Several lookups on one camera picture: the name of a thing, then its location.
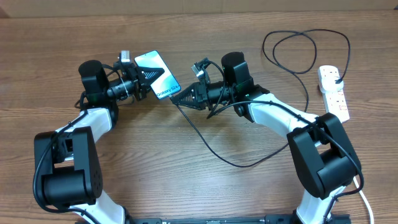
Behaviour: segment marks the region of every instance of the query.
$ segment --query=white power strip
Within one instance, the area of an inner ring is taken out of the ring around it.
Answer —
[[[343,84],[335,84],[335,80],[340,77],[338,69],[331,65],[321,66],[318,69],[318,77],[326,112],[336,115],[342,123],[349,120]]]

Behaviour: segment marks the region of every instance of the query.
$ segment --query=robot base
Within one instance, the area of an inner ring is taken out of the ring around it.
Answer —
[[[266,215],[253,218],[192,218],[161,220],[159,218],[135,218],[134,224],[302,224],[294,215]],[[328,224],[351,224],[349,215],[331,215]]]

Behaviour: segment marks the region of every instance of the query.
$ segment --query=black cable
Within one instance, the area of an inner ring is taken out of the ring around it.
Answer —
[[[85,97],[85,92],[83,92],[81,94],[80,97],[80,108],[84,107],[84,97]],[[65,213],[65,212],[78,212],[81,213],[81,216],[86,215],[87,218],[89,218],[93,223],[95,224],[100,224],[92,215],[90,215],[89,213],[86,212],[86,210],[84,209],[80,209],[80,208],[68,208],[68,209],[52,209],[52,208],[48,208],[46,207],[40,200],[39,200],[39,196],[38,196],[38,192],[37,192],[37,179],[39,177],[39,172],[40,169],[42,167],[43,161],[45,156],[47,155],[47,153],[51,150],[52,146],[55,144],[55,142],[58,140],[59,136],[61,134],[63,134],[66,130],[68,130],[69,128],[71,128],[73,125],[75,125],[77,122],[79,122],[80,120],[82,120],[86,115],[88,114],[87,110],[85,110],[84,114],[82,114],[81,116],[79,116],[78,118],[76,118],[74,121],[69,122],[68,125],[66,125],[65,127],[63,127],[59,132],[57,132],[54,137],[51,138],[51,141],[49,142],[49,144],[47,145],[47,147],[45,148],[39,163],[37,164],[36,170],[35,170],[35,174],[34,174],[34,178],[33,178],[33,195],[35,197],[36,202],[39,204],[39,206],[45,210],[46,212],[50,212],[50,213]]]
[[[106,75],[107,77],[110,76],[110,75],[112,75],[113,73],[116,73],[116,74],[118,74],[118,77],[121,78],[121,76],[120,76],[120,74],[119,74],[117,68],[114,68],[114,67],[112,67],[112,66],[110,66],[110,65],[107,65],[107,64],[102,64],[102,67],[103,67],[103,68],[106,68],[106,69],[109,69],[109,70],[112,71],[112,72],[109,72],[109,73]]]
[[[307,32],[313,32],[313,31],[333,32],[333,33],[342,35],[342,36],[346,39],[347,44],[348,44],[347,63],[346,63],[346,67],[345,67],[345,69],[344,69],[343,75],[341,76],[341,78],[339,78],[338,80],[336,80],[336,83],[340,83],[341,81],[343,81],[343,78],[344,78],[344,76],[345,76],[346,73],[347,73],[348,64],[349,64],[349,58],[350,58],[350,55],[351,55],[351,44],[350,44],[350,42],[349,42],[349,39],[348,39],[348,37],[347,37],[346,35],[344,35],[344,34],[341,33],[341,32],[338,32],[338,31],[335,31],[335,30],[329,30],[329,29],[311,29],[311,30],[305,30],[305,31],[303,31],[303,32],[298,32],[298,31],[294,31],[294,30],[277,30],[277,31],[272,31],[272,32],[270,32],[270,33],[268,33],[268,34],[266,35],[266,37],[264,38],[264,40],[263,40],[263,42],[262,42],[262,53],[263,53],[264,56],[268,59],[268,61],[270,61],[270,62],[273,63],[274,65],[276,65],[276,66],[278,66],[278,67],[280,67],[280,68],[286,70],[287,72],[294,73],[294,74],[304,74],[304,73],[307,73],[307,72],[308,72],[309,70],[311,70],[311,68],[314,66],[315,61],[316,61],[316,59],[317,59],[317,45],[316,45],[315,41],[314,41],[311,37],[309,37],[307,34],[305,34],[305,33],[307,33]],[[290,36],[288,36],[288,37],[283,38],[282,40],[278,41],[278,42],[274,45],[274,48],[272,49],[272,57],[274,58],[275,62],[273,62],[273,61],[267,56],[266,51],[265,51],[265,48],[264,48],[264,45],[265,45],[265,43],[266,43],[267,37],[270,36],[271,34],[276,34],[276,33],[294,33],[294,34],[292,34],[292,35],[290,35]],[[284,66],[282,66],[282,65],[278,62],[278,60],[277,60],[276,57],[275,57],[275,48],[276,48],[281,42],[283,42],[283,41],[285,41],[285,40],[287,40],[287,39],[289,39],[289,38],[298,36],[298,35],[302,35],[302,36],[308,38],[309,40],[311,40],[311,42],[312,42],[312,44],[313,44],[313,46],[314,46],[314,49],[315,49],[314,59],[313,59],[313,61],[312,61],[312,64],[311,64],[310,68],[307,69],[307,70],[305,70],[305,71],[302,71],[302,72],[295,72],[295,71],[289,70],[288,68],[285,68]]]
[[[83,91],[80,95],[80,99],[78,101],[76,101],[74,107],[79,109],[79,110],[85,110],[87,103],[85,104],[85,96],[86,95],[86,91]]]
[[[194,130],[198,133],[199,137],[201,138],[201,140],[203,141],[203,143],[205,143],[205,145],[207,146],[207,148],[208,148],[217,158],[219,158],[219,159],[221,159],[222,161],[228,163],[229,165],[232,165],[232,166],[235,166],[235,167],[239,167],[239,168],[248,168],[248,167],[252,167],[252,166],[255,166],[255,165],[257,165],[257,164],[259,164],[259,163],[261,163],[261,162],[263,162],[263,161],[265,161],[265,160],[271,158],[272,156],[278,154],[280,151],[282,151],[283,149],[285,149],[285,148],[288,146],[288,144],[286,144],[284,147],[280,148],[280,149],[277,150],[276,152],[273,152],[272,154],[269,154],[268,156],[266,156],[266,157],[260,159],[259,161],[255,162],[255,163],[253,163],[253,164],[250,164],[250,165],[241,166],[241,165],[233,164],[232,162],[227,161],[226,159],[224,159],[224,158],[222,158],[221,156],[219,156],[214,150],[212,150],[212,148],[211,148],[211,147],[208,145],[208,143],[206,142],[205,138],[200,134],[200,132],[199,132],[199,130],[197,129],[197,127],[195,127],[195,125],[194,125],[194,124],[192,123],[192,121],[188,118],[188,116],[184,113],[184,111],[181,110],[181,107],[180,107],[179,105],[176,105],[176,106],[177,106],[177,108],[180,110],[181,114],[185,117],[185,119],[187,119],[187,121],[191,124],[191,126],[194,128]]]
[[[223,90],[221,91],[221,95],[218,98],[218,101],[216,103],[216,105],[213,107],[213,109],[210,111],[209,115],[207,116],[207,119],[211,118],[213,116],[214,111],[216,110],[217,106],[219,105],[221,98],[224,95],[224,90],[225,90],[225,86],[226,86],[226,80],[225,80],[225,75],[224,75],[224,71],[220,68],[220,66],[218,66],[216,63],[212,62],[211,60],[207,61],[208,63],[214,65],[221,73],[221,75],[223,76]]]

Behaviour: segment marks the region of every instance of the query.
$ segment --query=black end effector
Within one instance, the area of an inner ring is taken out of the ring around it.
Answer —
[[[182,105],[196,110],[213,109],[221,93],[220,103],[227,104],[231,97],[232,88],[226,86],[223,92],[223,82],[211,83],[206,68],[210,65],[207,58],[195,63],[191,69],[199,79],[179,94],[171,97],[173,104]]]
[[[220,103],[223,105],[228,102],[235,103],[253,100],[262,94],[269,93],[268,90],[254,84],[242,52],[231,52],[224,55],[221,59],[221,64],[226,81],[224,92],[222,91],[223,82],[210,82],[206,71],[209,62],[205,58],[192,66],[192,70],[198,77],[199,82],[192,83],[184,91],[173,96],[173,104],[187,106],[196,110],[204,110],[206,107],[212,110],[213,104],[217,103],[222,92]],[[238,105],[234,106],[234,108],[239,116],[245,116],[251,120],[250,115],[247,113],[247,105]]]
[[[34,139],[35,168],[54,132],[40,133]],[[55,168],[73,154],[74,165]],[[103,180],[90,127],[64,133],[44,157],[37,179],[38,200],[58,209],[83,203],[94,204],[101,196]]]
[[[335,115],[327,113],[318,117],[316,125],[342,146],[361,169],[353,145]],[[331,148],[319,155],[314,143],[329,142],[313,127],[296,128],[287,135],[287,140],[298,178],[312,196],[323,200],[338,187],[349,185],[357,175],[355,166],[334,145],[330,144]]]
[[[109,81],[104,68],[111,69],[121,76]],[[146,98],[150,85],[163,73],[163,68],[137,67],[130,60],[130,52],[123,50],[113,67],[103,65],[97,60],[89,60],[79,67],[81,81],[86,90],[87,107],[108,106],[115,101],[134,95],[137,100]]]

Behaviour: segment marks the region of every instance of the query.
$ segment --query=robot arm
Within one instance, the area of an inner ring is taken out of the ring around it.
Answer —
[[[53,205],[58,211],[72,211],[71,208],[84,211],[76,213],[89,223],[132,223],[127,210],[114,203],[103,190],[95,143],[116,125],[119,112],[116,102],[132,95],[143,100],[150,84],[164,69],[137,67],[130,61],[128,51],[122,51],[119,58],[114,67],[96,60],[83,63],[79,73],[85,92],[80,99],[79,116],[68,126],[36,135],[34,195],[40,206]],[[104,68],[116,72],[119,78],[109,81]],[[72,166],[54,166],[72,160]]]
[[[351,183],[353,177],[357,175],[356,168],[334,145],[330,145],[331,149],[319,154],[316,147],[329,142],[313,126],[309,126],[278,106],[253,101],[277,103],[312,122],[318,128],[324,129],[348,152],[360,168],[359,159],[339,119],[330,113],[317,116],[296,110],[278,100],[269,90],[254,85],[241,52],[225,55],[221,59],[221,64],[226,83],[210,83],[207,73],[203,71],[206,68],[206,59],[204,59],[193,67],[199,82],[193,83],[172,97],[172,102],[197,110],[206,107],[212,110],[213,104],[218,99],[224,105],[242,102],[234,105],[238,116],[244,116],[251,122],[271,128],[289,142],[296,173],[305,188],[302,203],[292,215],[293,223],[323,223],[323,216],[328,210],[332,197],[341,193]]]

